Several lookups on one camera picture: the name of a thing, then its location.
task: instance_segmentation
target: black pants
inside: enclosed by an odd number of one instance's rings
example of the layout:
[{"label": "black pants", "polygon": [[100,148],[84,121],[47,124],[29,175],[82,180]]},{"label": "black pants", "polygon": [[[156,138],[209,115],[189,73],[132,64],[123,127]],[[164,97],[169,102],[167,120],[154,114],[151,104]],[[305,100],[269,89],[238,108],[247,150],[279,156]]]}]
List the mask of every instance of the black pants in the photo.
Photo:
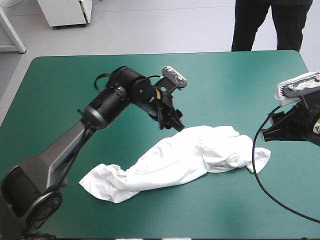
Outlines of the black pants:
[{"label": "black pants", "polygon": [[231,50],[251,51],[256,32],[266,19],[269,8],[277,36],[277,50],[300,51],[307,12],[307,5],[273,5],[258,3],[255,0],[236,0],[235,25]]}]

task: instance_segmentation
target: table surface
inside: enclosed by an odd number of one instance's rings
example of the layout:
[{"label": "table surface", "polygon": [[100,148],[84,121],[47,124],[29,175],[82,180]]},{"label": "table surface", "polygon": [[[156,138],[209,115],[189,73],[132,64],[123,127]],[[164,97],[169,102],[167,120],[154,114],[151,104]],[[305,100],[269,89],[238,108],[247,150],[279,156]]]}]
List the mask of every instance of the table surface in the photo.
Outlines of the table surface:
[{"label": "table surface", "polygon": [[[231,125],[253,137],[278,105],[276,85],[307,72],[295,51],[38,57],[31,63],[0,127],[0,178],[37,155],[72,127],[96,95],[101,73],[129,66],[145,76],[171,65],[188,79],[174,92],[187,127]],[[317,223],[271,201],[246,168],[208,173],[190,183],[148,190],[114,204],[88,194],[79,180],[100,163],[133,165],[175,130],[131,105],[80,152],[63,189],[64,202],[41,228],[64,238],[314,238]],[[320,218],[319,147],[308,142],[263,142],[272,151],[260,173],[265,187],[290,207]]]}]

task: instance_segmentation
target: gray floor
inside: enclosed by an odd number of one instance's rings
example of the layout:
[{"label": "gray floor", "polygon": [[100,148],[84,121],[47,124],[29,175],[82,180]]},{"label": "gray floor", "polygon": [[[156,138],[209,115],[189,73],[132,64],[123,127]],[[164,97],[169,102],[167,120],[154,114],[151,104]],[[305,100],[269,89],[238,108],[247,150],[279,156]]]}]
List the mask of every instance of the gray floor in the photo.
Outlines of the gray floor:
[{"label": "gray floor", "polygon": [[[0,53],[0,124],[35,57],[230,51],[234,5],[235,0],[93,0],[91,24],[60,30],[48,26],[37,0],[4,9],[27,51]],[[319,12],[320,0],[314,0],[301,48],[310,71],[320,71]],[[274,50],[276,44],[268,14],[253,50]]]}]

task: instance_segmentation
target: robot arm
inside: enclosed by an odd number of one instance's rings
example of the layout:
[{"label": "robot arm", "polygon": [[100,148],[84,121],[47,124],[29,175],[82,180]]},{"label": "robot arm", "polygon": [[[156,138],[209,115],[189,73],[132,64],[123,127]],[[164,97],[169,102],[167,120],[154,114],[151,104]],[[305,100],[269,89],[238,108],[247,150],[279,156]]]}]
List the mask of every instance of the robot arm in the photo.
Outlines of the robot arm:
[{"label": "robot arm", "polygon": [[320,146],[320,72],[306,73],[278,84],[275,98],[281,106],[294,102],[287,113],[271,115],[272,124],[262,129],[268,141],[309,141]]},{"label": "robot arm", "polygon": [[126,66],[98,77],[109,76],[109,81],[86,106],[81,120],[40,155],[23,159],[0,183],[0,233],[5,240],[29,238],[58,210],[63,201],[60,188],[67,186],[66,176],[80,149],[130,103],[158,121],[160,129],[185,127],[171,94],[186,87],[187,80],[170,66],[162,74],[155,85]]}]

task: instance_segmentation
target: white towel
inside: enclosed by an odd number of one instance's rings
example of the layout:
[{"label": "white towel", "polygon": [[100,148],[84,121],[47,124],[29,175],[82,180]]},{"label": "white towel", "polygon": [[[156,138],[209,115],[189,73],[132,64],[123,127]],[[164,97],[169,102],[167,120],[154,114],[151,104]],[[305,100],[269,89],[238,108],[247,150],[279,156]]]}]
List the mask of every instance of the white towel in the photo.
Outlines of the white towel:
[{"label": "white towel", "polygon": [[[209,173],[222,173],[246,166],[251,172],[252,140],[231,126],[195,126],[159,141],[135,165],[100,164],[79,183],[94,197],[121,203],[140,191],[181,185]],[[260,172],[271,151],[255,148]]]}]

